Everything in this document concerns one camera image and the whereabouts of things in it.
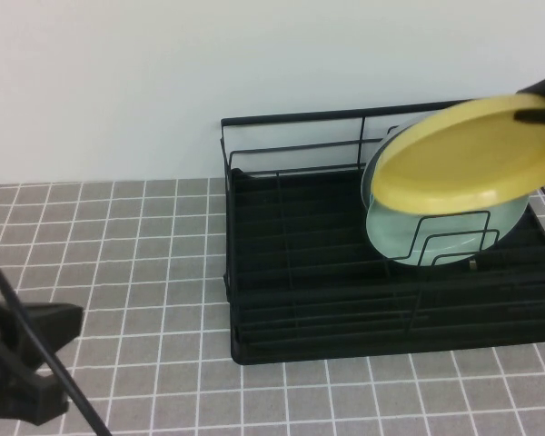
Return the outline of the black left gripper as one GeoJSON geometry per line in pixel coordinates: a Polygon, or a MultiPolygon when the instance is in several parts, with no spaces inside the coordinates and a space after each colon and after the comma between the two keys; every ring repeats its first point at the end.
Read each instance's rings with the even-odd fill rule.
{"type": "MultiPolygon", "coordinates": [[[[25,308],[53,353],[82,330],[81,306],[28,303],[25,308]]],[[[0,303],[0,410],[12,410],[15,419],[40,426],[67,413],[68,396],[54,375],[40,376],[29,371],[17,349],[19,341],[20,329],[14,315],[0,303]]]]}

